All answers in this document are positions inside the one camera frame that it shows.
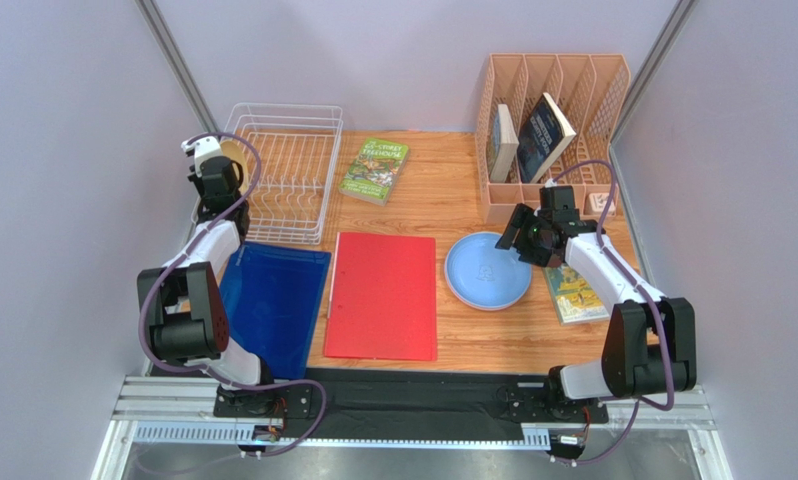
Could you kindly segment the blue plate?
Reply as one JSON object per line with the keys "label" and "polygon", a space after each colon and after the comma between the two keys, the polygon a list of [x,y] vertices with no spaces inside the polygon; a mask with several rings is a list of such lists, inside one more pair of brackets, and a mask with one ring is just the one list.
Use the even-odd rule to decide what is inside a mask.
{"label": "blue plate", "polygon": [[458,240],[447,252],[444,275],[452,294],[465,305],[498,311],[516,304],[532,284],[532,266],[514,250],[496,248],[500,236],[477,232]]}

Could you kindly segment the yellow plate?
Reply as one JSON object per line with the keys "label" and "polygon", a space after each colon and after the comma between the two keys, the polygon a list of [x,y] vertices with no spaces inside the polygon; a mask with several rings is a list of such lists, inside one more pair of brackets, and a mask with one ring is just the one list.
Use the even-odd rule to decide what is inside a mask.
{"label": "yellow plate", "polygon": [[239,193],[244,195],[250,185],[248,153],[237,140],[227,139],[220,143],[222,153],[234,163],[234,173],[238,180]]}

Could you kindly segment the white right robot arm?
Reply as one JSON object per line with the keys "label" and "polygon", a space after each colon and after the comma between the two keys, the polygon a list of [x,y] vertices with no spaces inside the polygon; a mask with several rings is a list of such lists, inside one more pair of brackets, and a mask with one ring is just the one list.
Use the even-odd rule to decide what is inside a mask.
{"label": "white right robot arm", "polygon": [[516,205],[496,246],[544,268],[568,266],[610,314],[601,356],[549,376],[567,401],[639,399],[668,411],[697,382],[692,304],[652,286],[614,248],[601,220],[584,220],[570,186],[543,186],[540,206]]}

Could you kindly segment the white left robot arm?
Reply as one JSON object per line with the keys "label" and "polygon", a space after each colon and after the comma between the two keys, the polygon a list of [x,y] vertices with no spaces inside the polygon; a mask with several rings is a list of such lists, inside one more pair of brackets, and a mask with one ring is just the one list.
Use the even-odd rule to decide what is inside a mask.
{"label": "white left robot arm", "polygon": [[165,266],[137,278],[145,352],[179,371],[210,369],[230,386],[272,384],[266,360],[232,338],[216,278],[249,227],[242,165],[216,154],[192,166],[189,180],[200,196],[195,234]]}

